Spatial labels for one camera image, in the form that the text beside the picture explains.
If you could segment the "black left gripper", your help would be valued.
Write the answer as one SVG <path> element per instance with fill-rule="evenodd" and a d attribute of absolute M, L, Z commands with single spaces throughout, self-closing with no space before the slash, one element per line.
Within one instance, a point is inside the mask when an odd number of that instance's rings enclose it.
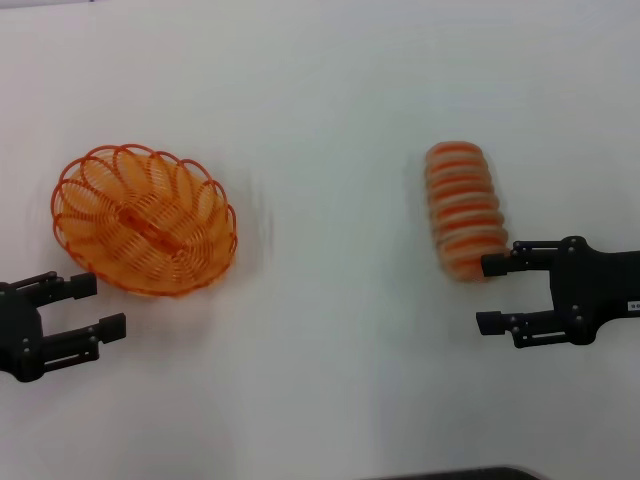
<path fill-rule="evenodd" d="M 68 280 L 50 271 L 13 284 L 1 284 L 1 371 L 19 382 L 40 379 L 44 373 L 97 361 L 99 344 L 126 337 L 123 313 L 97 324 L 44 337 L 40 306 L 79 300 L 97 294 L 93 273 Z"/>

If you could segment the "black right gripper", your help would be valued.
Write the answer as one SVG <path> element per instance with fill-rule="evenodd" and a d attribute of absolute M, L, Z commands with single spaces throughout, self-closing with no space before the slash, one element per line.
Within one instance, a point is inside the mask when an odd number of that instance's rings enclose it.
<path fill-rule="evenodd" d="M 550 270 L 554 310 L 476 313 L 482 335 L 510 334 L 518 349 L 588 345 L 605 323 L 639 316 L 637 251 L 600 252 L 579 236 L 561 242 L 516 241 L 507 253 L 483 255 L 481 268 L 485 278 Z"/>

